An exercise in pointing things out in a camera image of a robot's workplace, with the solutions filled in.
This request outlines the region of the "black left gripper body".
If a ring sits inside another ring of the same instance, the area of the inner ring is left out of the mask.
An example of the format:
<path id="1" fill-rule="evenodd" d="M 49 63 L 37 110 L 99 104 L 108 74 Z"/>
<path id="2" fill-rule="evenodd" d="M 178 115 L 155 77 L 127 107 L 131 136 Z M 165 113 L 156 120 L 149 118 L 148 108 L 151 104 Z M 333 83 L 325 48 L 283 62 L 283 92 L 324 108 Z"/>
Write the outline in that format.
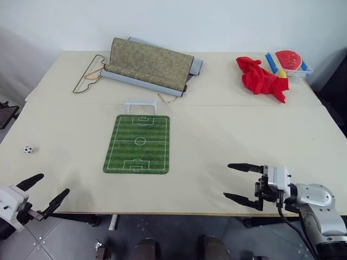
<path id="1" fill-rule="evenodd" d="M 36 219 L 38 221 L 42 221 L 44 219 L 44 215 L 40 211 L 34 211 L 31 208 L 32 204 L 26 202 L 24 208 L 17 214 L 16 218 L 20 224 L 26 225 L 33 219 Z"/>

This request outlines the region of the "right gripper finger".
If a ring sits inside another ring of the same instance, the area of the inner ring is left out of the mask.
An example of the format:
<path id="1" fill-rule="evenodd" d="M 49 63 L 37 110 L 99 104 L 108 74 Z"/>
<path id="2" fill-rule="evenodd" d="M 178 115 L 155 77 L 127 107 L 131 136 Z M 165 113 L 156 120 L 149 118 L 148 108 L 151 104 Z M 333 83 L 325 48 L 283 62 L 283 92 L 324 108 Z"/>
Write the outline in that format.
<path id="1" fill-rule="evenodd" d="M 258 211 L 263 210 L 263 201 L 262 200 L 251 201 L 247 197 L 240 196 L 237 194 L 225 193 L 225 192 L 223 192 L 223 195 L 226 198 L 228 198 L 228 199 L 230 199 L 230 200 L 232 200 L 232 201 L 234 201 L 240 205 L 250 207 L 250 208 L 256 209 Z"/>
<path id="2" fill-rule="evenodd" d="M 242 171 L 242 172 L 256 172 L 260 174 L 263 174 L 264 172 L 263 166 L 252 165 L 248 163 L 237 163 L 237 164 L 230 163 L 227 165 L 227 167 L 238 170 L 238 171 Z"/>

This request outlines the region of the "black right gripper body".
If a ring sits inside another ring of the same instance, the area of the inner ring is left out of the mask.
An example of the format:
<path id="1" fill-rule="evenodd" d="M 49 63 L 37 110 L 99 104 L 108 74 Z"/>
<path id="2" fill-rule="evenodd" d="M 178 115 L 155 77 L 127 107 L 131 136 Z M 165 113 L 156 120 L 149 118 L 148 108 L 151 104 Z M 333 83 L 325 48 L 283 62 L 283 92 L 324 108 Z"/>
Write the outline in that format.
<path id="1" fill-rule="evenodd" d="M 285 176 L 283 167 L 263 165 L 264 172 L 255 184 L 255 196 L 258 200 L 275 203 L 277 208 L 282 208 L 285 195 Z"/>

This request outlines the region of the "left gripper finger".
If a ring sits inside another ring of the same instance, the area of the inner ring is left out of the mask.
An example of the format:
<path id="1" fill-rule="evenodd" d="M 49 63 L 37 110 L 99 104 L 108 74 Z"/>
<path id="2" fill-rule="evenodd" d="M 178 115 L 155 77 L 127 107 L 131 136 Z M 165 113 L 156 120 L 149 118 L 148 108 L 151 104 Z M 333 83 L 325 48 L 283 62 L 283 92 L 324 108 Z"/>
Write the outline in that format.
<path id="1" fill-rule="evenodd" d="M 40 215 L 43 219 L 47 219 L 49 216 L 51 216 L 55 210 L 60 207 L 61 203 L 65 199 L 65 197 L 69 194 L 70 189 L 66 188 L 63 190 L 59 195 L 57 195 L 50 203 L 49 206 L 44 210 L 40 211 Z"/>
<path id="2" fill-rule="evenodd" d="M 16 186 L 19 189 L 21 189 L 22 191 L 27 191 L 31 187 L 33 187 L 38 181 L 43 179 L 43 177 L 44 177 L 44 174 L 43 173 L 39 173 L 39 174 L 36 174 L 36 175 L 26 179 L 26 180 L 23 180 L 22 182 L 20 182 Z"/>

